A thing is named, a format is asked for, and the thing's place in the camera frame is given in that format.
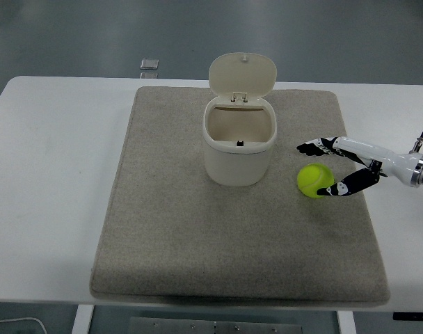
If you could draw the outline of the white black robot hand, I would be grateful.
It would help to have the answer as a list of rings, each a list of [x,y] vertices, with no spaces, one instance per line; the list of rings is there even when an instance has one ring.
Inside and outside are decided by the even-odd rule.
[[[317,190],[319,196],[350,196],[374,186],[382,176],[394,176],[407,186],[422,184],[423,155],[420,153],[397,154],[345,136],[313,139],[300,144],[297,150],[307,156],[335,154],[365,166],[339,182]]]

